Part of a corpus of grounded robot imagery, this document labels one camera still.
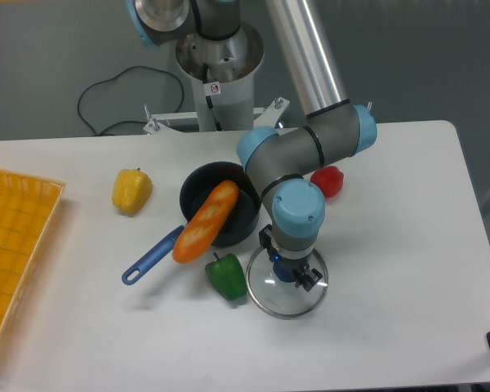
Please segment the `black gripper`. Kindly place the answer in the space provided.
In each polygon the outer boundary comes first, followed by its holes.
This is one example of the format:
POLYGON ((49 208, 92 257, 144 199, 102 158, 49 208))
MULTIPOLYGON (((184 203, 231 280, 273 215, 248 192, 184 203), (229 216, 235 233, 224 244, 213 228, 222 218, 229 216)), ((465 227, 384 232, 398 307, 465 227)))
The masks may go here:
POLYGON ((275 241, 272 225, 265 226, 259 232, 259 243, 266 250, 267 257, 273 264, 273 271, 282 282, 295 283, 296 288, 303 287, 310 292, 323 279, 319 270, 310 268, 313 247, 298 252, 282 248, 275 241))

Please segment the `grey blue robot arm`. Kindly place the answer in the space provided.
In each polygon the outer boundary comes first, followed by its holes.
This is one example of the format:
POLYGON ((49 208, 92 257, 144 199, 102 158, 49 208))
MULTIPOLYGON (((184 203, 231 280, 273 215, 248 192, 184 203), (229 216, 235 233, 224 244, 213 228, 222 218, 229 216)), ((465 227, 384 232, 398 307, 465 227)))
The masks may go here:
POLYGON ((127 3, 143 42, 176 43, 200 130, 245 131, 237 154, 272 220, 263 244, 283 281, 310 290, 321 279, 308 260, 324 219, 324 192, 305 175, 371 147, 377 128, 368 108, 350 103, 314 4, 270 1, 267 7, 307 119, 286 134, 255 125, 253 78, 264 47, 242 20, 239 2, 127 3))

